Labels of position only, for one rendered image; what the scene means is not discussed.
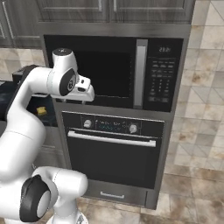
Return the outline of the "black microwave door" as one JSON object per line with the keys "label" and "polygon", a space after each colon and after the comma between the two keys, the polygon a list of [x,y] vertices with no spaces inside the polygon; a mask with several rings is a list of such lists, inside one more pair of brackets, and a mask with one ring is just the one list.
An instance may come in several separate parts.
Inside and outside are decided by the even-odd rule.
{"label": "black microwave door", "polygon": [[137,40],[132,37],[45,35],[45,53],[52,62],[53,50],[73,51],[78,73],[91,80],[95,106],[134,107]]}

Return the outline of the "grey base cupboard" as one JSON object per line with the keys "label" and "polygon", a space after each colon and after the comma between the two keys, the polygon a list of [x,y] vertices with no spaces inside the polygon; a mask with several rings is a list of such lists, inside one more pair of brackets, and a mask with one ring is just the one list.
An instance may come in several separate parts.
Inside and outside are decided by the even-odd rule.
{"label": "grey base cupboard", "polygon": [[36,167],[53,166],[66,168],[66,161],[63,147],[60,140],[60,132],[57,127],[45,127],[46,138],[42,148],[36,157],[34,164]]}

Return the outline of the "black oven door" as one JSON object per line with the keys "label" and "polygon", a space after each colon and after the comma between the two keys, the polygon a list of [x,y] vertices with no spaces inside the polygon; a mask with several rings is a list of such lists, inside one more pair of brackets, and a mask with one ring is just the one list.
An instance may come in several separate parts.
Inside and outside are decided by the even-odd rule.
{"label": "black oven door", "polygon": [[82,172],[91,180],[126,186],[153,189],[156,183],[160,138],[156,147],[122,143],[106,143],[76,137],[66,137],[72,169]]}

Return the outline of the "grey drawer front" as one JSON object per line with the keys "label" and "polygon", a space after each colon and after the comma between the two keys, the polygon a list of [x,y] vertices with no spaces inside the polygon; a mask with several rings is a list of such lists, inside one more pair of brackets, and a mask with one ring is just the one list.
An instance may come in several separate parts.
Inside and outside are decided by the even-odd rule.
{"label": "grey drawer front", "polygon": [[[125,195],[124,199],[115,199],[100,195],[100,191],[116,195]],[[88,188],[84,194],[87,198],[97,200],[114,201],[115,203],[129,204],[134,206],[143,206],[146,198],[146,191],[138,187],[113,184],[96,180],[88,181]]]}

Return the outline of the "black built-in microwave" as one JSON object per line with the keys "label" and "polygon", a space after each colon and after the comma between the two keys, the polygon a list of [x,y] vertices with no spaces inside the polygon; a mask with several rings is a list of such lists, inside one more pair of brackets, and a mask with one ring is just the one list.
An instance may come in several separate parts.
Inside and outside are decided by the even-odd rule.
{"label": "black built-in microwave", "polygon": [[170,112],[175,92],[182,38],[143,38],[148,40],[140,109]]}

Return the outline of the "black built-in oven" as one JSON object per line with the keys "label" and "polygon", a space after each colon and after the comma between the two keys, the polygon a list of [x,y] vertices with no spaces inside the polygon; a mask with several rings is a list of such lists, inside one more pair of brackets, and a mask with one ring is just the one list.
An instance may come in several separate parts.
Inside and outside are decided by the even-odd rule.
{"label": "black built-in oven", "polygon": [[163,121],[66,111],[62,121],[74,170],[91,180],[154,187]]}

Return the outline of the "grey tall appliance cabinet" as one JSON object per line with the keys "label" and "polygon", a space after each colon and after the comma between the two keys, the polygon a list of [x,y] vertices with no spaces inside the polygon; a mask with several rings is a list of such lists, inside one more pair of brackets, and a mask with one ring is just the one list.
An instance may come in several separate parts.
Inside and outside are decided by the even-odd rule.
{"label": "grey tall appliance cabinet", "polygon": [[95,114],[103,116],[119,116],[134,119],[157,120],[164,122],[164,132],[162,137],[162,145],[160,148],[156,183],[153,189],[146,189],[138,187],[146,191],[146,198],[143,206],[149,209],[154,209],[158,203],[158,195],[162,184],[162,177],[165,169],[165,160],[169,147],[172,124],[177,106],[177,99],[179,95],[179,86],[181,82],[181,75],[184,67],[184,60],[186,57],[186,48],[188,37],[190,34],[190,27],[187,24],[118,24],[118,23],[59,23],[59,22],[41,22],[38,24],[38,31],[41,37],[42,49],[44,52],[45,63],[51,67],[52,63],[48,62],[46,55],[46,45],[44,41],[45,35],[72,35],[72,36],[100,36],[100,37],[136,37],[140,39],[147,38],[174,38],[183,39],[182,52],[178,67],[178,77],[173,96],[170,112],[150,111],[139,108],[113,108],[104,106],[92,105],[91,101],[74,101],[67,98],[56,97],[53,100],[53,106],[57,117],[59,126],[59,133],[61,136],[61,143],[66,160],[66,166],[72,169],[70,163],[69,152],[67,148],[66,132],[63,126],[62,113],[75,112],[84,114]]}

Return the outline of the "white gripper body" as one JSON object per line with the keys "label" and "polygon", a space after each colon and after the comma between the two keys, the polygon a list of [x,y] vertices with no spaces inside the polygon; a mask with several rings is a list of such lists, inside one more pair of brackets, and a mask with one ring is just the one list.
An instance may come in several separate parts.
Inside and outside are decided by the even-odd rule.
{"label": "white gripper body", "polygon": [[92,102],[95,98],[95,91],[92,86],[87,91],[81,92],[76,87],[67,95],[68,100],[81,101],[81,102]]}

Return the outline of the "black small appliance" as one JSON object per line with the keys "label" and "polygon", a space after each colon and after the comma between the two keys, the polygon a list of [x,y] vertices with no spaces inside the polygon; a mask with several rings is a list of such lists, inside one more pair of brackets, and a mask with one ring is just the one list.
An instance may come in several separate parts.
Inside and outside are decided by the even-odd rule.
{"label": "black small appliance", "polygon": [[37,65],[23,66],[12,74],[13,82],[18,85],[20,81],[24,80],[29,72],[36,67]]}

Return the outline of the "grey wall cupboard door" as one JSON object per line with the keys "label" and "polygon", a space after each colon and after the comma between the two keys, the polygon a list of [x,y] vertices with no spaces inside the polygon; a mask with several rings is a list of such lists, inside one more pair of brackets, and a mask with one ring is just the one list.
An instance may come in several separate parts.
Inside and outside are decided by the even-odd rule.
{"label": "grey wall cupboard door", "polygon": [[110,19],[132,24],[190,24],[196,0],[109,0]]}
{"label": "grey wall cupboard door", "polygon": [[35,0],[38,20],[41,22],[106,23],[108,0]]}
{"label": "grey wall cupboard door", "polygon": [[0,0],[0,47],[40,49],[35,0],[6,0],[15,39],[11,38],[2,1]]}

